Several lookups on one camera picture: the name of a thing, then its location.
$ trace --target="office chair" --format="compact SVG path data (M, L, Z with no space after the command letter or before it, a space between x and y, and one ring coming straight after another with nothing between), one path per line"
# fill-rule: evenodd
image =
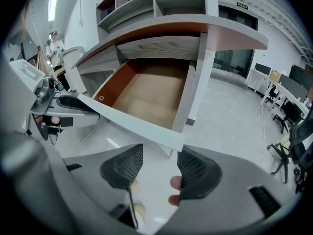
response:
M284 132L284 128L289 133L285 121L287 120L292 125L294 125L295 123L297 123L297 122L299 122L300 120L303 119L302 116L301 116L302 112L301 112L300 108L296 104L293 104L290 101L288 101L286 104L283 104L282 110L285 112L286 116L284 118L281 118L280 116L278 116L276 114L273 117L273 120L277 119L278 121L280 121L282 123L282 130L281 130L280 133Z
M276 145L271 144L267 147L268 150L272 147L277 152L277 154L281 157L278 168L274 172L272 172L271 175L275 175L276 173L278 173L281 167L284 166L284 169L285 169L284 184L286 184L288 181L288 164L289 164L289 158L290 158L289 146L290 146L290 141L289 141L289 135L288 135L288 136L283 137L280 143L277 143Z
M274 98L277 98L277 95L278 95L278 93L275 93L275 90L276 90L276 86L273 86L268 94L269 98L265 99L265 103L267 103L268 101L270 101L271 103L274 102Z
M313 108L310 109L309 114L305 120L294 125L290 129L290 156L295 165L300 169L295 169L297 188L296 192L302 191L308 178L313 175Z

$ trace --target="hand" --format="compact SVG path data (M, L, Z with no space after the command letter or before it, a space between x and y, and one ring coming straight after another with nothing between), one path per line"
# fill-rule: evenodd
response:
M170 184L171 184L171 187L173 187L174 189L181 190L181 176L172 177ZM168 202L172 206L178 206L179 205L179 195L171 195L168 198Z

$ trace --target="cable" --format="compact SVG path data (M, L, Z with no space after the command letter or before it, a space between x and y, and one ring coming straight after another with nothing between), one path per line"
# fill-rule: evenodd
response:
M268 150L268 145L266 144L265 126L264 126L264 120L263 120L263 108L264 108L265 100L264 100L264 102L263 102L263 104L262 104L262 125L263 125L263 138L264 138L264 143L265 143L265 151L264 151L264 153L263 153L263 155L262 155L262 157L261 157L261 164L260 164L260 167L262 167L263 157L264 157L265 153L266 153L267 150Z

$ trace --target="white desk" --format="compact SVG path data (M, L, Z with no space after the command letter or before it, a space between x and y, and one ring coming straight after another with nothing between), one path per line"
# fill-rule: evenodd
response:
M251 80L251 77L253 76L257 76L259 77L255 87L254 87L254 92L257 91L258 87L259 87L259 84L260 84L260 81L262 80L262 78L265 78L266 80L268 79L268 76L258 70L254 70L254 69L251 69L250 72L249 72L249 78L246 80L246 84L248 85L249 81Z
M271 79L270 81L270 86L266 91L265 96L263 97L263 99L260 102L260 105L262 105L265 101L265 99L267 98L270 90L272 89L272 87L274 85L276 85L277 90L279 90L279 94L277 95L277 97L275 98L275 100L273 101L272 105L271 105L271 110L273 110L273 107L275 106L275 103L277 101L277 99L281 96L284 95L291 103L295 103L299 109L303 112L304 116L306 117L307 114L309 113L309 109L304 105L304 103L300 102L290 91L288 91L284 86L282 86L281 84L272 81Z

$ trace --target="gray floor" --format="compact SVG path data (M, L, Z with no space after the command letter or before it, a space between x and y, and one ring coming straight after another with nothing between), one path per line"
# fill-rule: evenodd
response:
M270 173L278 167L279 157L274 151L266 150L262 124L261 97L250 90L211 78L194 126L185 126L186 144L204 147L221 153L247 159ZM284 134L281 125L273 121L274 114L282 115L279 109L272 113L264 106L263 119L267 145L278 143ZM59 135L56 149L62 157L87 155L107 151L134 143L144 143L144 165L137 177L134 198L146 209L146 234L155 233L175 212L176 207L168 204L171 194L178 192L169 186L177 168L177 154L168 159L155 143L127 132L104 119L95 125ZM284 171L275 178L281 184ZM293 165L289 165L287 188L294 190Z

